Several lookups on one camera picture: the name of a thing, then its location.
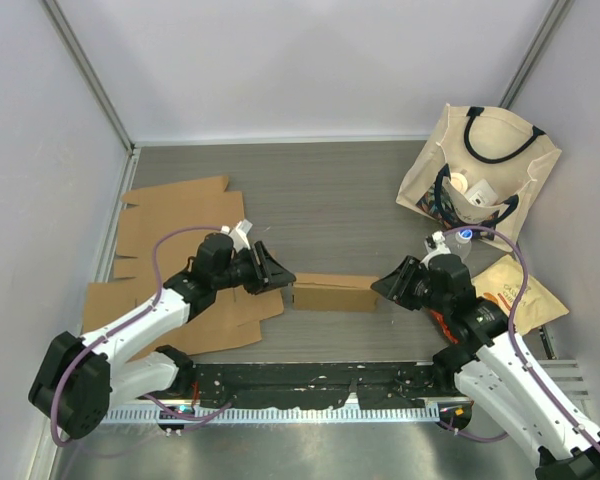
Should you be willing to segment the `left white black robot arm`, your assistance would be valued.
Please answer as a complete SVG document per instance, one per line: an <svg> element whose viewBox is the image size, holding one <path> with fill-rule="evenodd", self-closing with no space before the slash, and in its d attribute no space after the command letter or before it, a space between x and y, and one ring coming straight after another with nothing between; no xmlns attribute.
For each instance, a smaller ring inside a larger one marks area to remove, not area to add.
<svg viewBox="0 0 600 480"><path fill-rule="evenodd" d="M260 241L249 242L248 226L207 228L186 267L158 277L148 300L113 322L79 336L68 331L49 344L28 394L50 421L53 442L66 447L90 434L110 409L152 392L185 397L193 385L189 356L171 346L136 354L164 334L209 309L218 292L243 288L250 295L295 282Z"/></svg>

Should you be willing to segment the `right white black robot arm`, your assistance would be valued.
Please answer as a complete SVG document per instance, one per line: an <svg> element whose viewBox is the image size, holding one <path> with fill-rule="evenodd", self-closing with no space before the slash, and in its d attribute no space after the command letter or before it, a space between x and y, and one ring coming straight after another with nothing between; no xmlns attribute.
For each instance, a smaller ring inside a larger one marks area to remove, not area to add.
<svg viewBox="0 0 600 480"><path fill-rule="evenodd" d="M600 479L600 427L509 332L507 315L477 295L458 256L408 256L371 288L405 309L437 314L451 344L433 358L433 386L473 400L525 452L536 478Z"/></svg>

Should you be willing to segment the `brown cardboard box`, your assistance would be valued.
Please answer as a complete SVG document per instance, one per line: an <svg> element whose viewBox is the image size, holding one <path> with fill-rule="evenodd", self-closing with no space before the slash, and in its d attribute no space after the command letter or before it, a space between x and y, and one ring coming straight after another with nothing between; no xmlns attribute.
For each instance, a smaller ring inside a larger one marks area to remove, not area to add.
<svg viewBox="0 0 600 480"><path fill-rule="evenodd" d="M292 304L297 310L320 312L373 312L378 294L375 276L297 273Z"/></svg>

